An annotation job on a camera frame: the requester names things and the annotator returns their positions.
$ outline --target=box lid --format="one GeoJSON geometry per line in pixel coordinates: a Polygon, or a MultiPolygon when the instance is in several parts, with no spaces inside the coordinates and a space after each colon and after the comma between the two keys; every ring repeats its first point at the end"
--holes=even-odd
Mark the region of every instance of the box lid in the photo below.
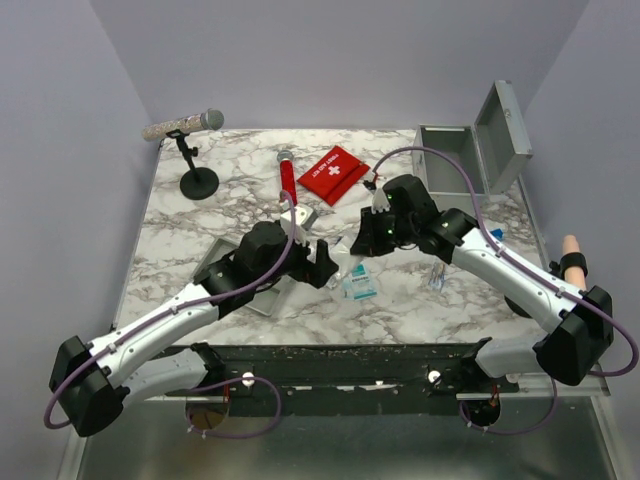
{"type": "Polygon", "coordinates": [[[475,123],[489,193],[503,193],[533,156],[511,82],[493,84],[475,123]]]}

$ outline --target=red pouch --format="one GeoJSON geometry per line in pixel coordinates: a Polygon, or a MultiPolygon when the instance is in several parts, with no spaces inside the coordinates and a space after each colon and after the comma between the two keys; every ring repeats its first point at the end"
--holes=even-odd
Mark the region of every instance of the red pouch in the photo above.
{"type": "Polygon", "coordinates": [[[369,167],[338,146],[302,175],[298,183],[333,206],[369,167]]]}

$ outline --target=wall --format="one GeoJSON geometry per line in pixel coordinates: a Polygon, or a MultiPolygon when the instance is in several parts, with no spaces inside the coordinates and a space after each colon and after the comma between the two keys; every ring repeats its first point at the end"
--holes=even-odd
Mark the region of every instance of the wall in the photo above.
{"type": "Polygon", "coordinates": [[[85,0],[0,2],[0,465],[55,478],[58,345],[114,315],[155,168],[149,118],[85,0]]]}
{"type": "Polygon", "coordinates": [[[154,121],[469,123],[491,82],[523,106],[588,0],[91,0],[154,121]]]}
{"type": "MultiPolygon", "coordinates": [[[[638,339],[639,24],[637,0],[592,0],[525,116],[535,150],[525,181],[551,253],[558,258],[562,237],[576,234],[589,283],[612,292],[615,317],[638,339]]],[[[603,365],[628,360],[618,335],[603,365]]],[[[640,370],[609,384],[628,448],[638,452],[640,370]]]]}

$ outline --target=red handle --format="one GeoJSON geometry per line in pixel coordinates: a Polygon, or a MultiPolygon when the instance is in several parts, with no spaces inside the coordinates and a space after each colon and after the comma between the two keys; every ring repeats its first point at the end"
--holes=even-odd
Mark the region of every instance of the red handle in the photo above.
{"type": "Polygon", "coordinates": [[[293,175],[293,164],[290,160],[280,162],[280,182],[282,189],[291,194],[293,204],[298,204],[298,196],[296,195],[296,179],[293,175]]]}

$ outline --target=marble tabletop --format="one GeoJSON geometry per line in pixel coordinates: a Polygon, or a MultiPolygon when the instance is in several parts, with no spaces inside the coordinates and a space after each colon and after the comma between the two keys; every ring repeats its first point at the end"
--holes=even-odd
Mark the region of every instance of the marble tabletop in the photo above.
{"type": "MultiPolygon", "coordinates": [[[[216,237],[239,240],[260,220],[279,215],[279,170],[276,155],[289,149],[300,176],[331,147],[340,145],[369,165],[386,152],[413,144],[415,131],[377,130],[229,130],[193,134],[190,146],[200,154],[197,165],[215,170],[218,192],[202,201],[179,190],[186,163],[175,142],[162,146],[149,204],[117,324],[126,326],[156,308],[189,281],[216,237]]],[[[398,155],[381,169],[381,182],[411,173],[411,159],[398,155]]],[[[344,232],[357,231],[360,208],[371,194],[358,183],[332,208],[298,186],[300,202],[314,207],[319,219],[310,239],[329,244],[344,232]]],[[[518,185],[484,205],[487,225],[504,231],[504,242],[540,264],[536,240],[518,185]]],[[[365,259],[377,296],[344,298],[341,288],[316,290],[295,284],[271,317],[241,308],[220,321],[192,332],[179,343],[211,344],[361,344],[475,342],[538,332],[533,320],[509,310],[491,286],[448,266],[442,291],[427,284],[433,257],[418,250],[396,251],[365,259]]]]}

